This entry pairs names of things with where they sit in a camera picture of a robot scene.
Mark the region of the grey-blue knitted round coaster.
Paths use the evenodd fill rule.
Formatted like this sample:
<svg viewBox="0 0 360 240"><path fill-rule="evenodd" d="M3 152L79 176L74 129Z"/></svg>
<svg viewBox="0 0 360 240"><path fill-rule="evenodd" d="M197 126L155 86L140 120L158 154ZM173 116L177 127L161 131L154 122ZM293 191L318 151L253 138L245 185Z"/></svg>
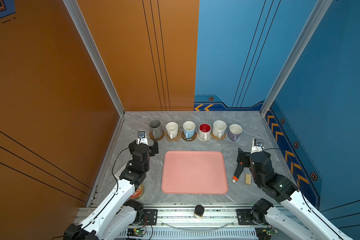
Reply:
<svg viewBox="0 0 360 240"><path fill-rule="evenodd" d="M238 143L240 141L241 137L238 137L236 140L231 140L230 138L226 137L226 140L229 141L230 143Z"/></svg>

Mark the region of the purple mug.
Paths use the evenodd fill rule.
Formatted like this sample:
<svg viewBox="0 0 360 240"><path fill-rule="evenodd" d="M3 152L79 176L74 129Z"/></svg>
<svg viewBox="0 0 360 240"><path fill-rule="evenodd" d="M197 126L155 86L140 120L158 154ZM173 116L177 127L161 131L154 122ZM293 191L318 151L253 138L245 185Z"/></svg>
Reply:
<svg viewBox="0 0 360 240"><path fill-rule="evenodd" d="M243 129L240 125L232 124L229 126L229 131L227 137L231 140L236 140L238 137L241 137Z"/></svg>

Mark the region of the grey mug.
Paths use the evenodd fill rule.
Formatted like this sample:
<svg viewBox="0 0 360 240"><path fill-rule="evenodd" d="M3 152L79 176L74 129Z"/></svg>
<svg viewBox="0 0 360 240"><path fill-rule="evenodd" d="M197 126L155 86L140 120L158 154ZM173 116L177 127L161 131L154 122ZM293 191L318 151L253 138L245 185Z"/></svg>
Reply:
<svg viewBox="0 0 360 240"><path fill-rule="evenodd" d="M149 126L150 126L150 130L151 130L150 134L152 136L152 139L153 140L160 139L163 135L161 121L153 120L149 123Z"/></svg>

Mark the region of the cork paw-shaped coaster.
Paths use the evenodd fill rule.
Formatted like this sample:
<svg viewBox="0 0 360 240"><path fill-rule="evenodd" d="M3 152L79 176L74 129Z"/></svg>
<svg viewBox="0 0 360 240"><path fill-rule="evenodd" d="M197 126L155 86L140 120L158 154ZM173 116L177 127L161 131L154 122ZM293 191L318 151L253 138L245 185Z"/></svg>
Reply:
<svg viewBox="0 0 360 240"><path fill-rule="evenodd" d="M173 142L173 141L177 142L182 137L182 134L181 134L181 131L178 130L178 134L173 139L171 139L170 136L168 135L168 132L165 132L165 137L170 142Z"/></svg>

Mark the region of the brown coaster with scratches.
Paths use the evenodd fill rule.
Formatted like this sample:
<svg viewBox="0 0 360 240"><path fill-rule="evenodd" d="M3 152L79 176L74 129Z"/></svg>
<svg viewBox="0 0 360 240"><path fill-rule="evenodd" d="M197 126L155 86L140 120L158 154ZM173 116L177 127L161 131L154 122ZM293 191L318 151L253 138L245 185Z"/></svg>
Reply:
<svg viewBox="0 0 360 240"><path fill-rule="evenodd" d="M189 138L189 139L187 139L185 133L182 132L182 139L183 139L184 141L186 141L186 142L192 142L192 141L194 141L196 138L197 138L197 133L196 133L196 132L194 132L194 135L193 135L191 138Z"/></svg>

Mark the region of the red mug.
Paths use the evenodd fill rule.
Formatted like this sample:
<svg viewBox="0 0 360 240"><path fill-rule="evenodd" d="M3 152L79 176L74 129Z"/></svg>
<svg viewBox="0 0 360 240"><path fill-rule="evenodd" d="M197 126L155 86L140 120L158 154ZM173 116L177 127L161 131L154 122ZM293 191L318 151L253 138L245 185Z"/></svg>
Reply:
<svg viewBox="0 0 360 240"><path fill-rule="evenodd" d="M202 123L199 126L198 134L201 134L201 133L210 133L211 134L211 130L212 130L212 128L209 124Z"/></svg>

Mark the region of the white mug blue handle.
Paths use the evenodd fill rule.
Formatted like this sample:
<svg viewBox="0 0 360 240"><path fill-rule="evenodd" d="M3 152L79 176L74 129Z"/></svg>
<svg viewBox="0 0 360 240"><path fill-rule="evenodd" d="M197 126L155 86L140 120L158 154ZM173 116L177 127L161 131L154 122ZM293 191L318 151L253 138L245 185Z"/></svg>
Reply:
<svg viewBox="0 0 360 240"><path fill-rule="evenodd" d="M186 140L191 139L195 134L196 125L192 121L186 121L183 124L183 133Z"/></svg>

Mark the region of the woven rattan round coaster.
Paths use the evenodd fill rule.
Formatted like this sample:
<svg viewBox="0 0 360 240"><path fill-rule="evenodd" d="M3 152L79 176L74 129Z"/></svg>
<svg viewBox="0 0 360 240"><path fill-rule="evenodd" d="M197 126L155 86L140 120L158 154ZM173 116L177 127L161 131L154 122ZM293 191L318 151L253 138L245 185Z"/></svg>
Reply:
<svg viewBox="0 0 360 240"><path fill-rule="evenodd" d="M211 137L217 141L221 141L226 138L226 134L223 134L220 138L218 136L215 136L213 133L211 133Z"/></svg>

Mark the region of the white embroidered round coaster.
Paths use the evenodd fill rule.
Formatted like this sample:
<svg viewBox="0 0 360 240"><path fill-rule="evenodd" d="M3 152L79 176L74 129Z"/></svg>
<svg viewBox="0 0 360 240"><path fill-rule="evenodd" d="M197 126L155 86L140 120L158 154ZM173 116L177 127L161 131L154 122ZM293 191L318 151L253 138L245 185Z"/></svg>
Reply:
<svg viewBox="0 0 360 240"><path fill-rule="evenodd" d="M197 138L200 141L205 142L205 141L208 141L211 138L211 134L210 133L201 133L201 134L197 135Z"/></svg>

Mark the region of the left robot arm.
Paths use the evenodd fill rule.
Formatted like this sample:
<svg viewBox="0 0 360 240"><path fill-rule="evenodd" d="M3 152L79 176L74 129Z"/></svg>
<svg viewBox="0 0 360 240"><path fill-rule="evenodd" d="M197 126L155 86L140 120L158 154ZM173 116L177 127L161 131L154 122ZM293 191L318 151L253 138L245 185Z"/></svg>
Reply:
<svg viewBox="0 0 360 240"><path fill-rule="evenodd" d="M139 188L150 169L150 157L159 152L158 142L133 141L128 150L132 159L126 164L117 183L100 205L79 225L71 224L64 240L114 240L128 225L143 218L144 205L130 197Z"/></svg>

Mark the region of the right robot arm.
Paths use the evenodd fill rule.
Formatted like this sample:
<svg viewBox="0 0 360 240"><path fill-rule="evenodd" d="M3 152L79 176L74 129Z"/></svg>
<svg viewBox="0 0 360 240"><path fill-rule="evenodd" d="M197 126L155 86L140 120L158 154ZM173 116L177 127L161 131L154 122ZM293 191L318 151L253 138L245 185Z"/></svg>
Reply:
<svg viewBox="0 0 360 240"><path fill-rule="evenodd" d="M282 214L271 202L260 199L252 207L252 219L258 225L271 225L294 240L349 240L304 196L289 178L274 171L271 154L262 147L254 146L251 152L238 149L237 169L233 182L244 168L249 168L255 184L266 195L287 208L302 223Z"/></svg>

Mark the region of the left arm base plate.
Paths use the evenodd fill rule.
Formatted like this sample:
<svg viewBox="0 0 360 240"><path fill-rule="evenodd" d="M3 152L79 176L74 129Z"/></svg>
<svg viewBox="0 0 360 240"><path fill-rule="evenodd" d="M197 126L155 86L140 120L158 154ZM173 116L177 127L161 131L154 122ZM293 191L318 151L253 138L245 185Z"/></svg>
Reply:
<svg viewBox="0 0 360 240"><path fill-rule="evenodd" d="M144 209L137 212L137 216L132 223L132 225L142 226L145 224L155 226L158 220L158 210L157 209Z"/></svg>

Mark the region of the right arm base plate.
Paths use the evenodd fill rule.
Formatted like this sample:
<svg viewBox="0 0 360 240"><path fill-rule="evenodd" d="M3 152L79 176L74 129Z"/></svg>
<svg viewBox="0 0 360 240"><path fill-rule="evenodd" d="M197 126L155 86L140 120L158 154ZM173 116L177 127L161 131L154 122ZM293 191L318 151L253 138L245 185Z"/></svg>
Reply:
<svg viewBox="0 0 360 240"><path fill-rule="evenodd" d="M276 221L276 216L271 216L265 210L236 210L239 225L271 225Z"/></svg>

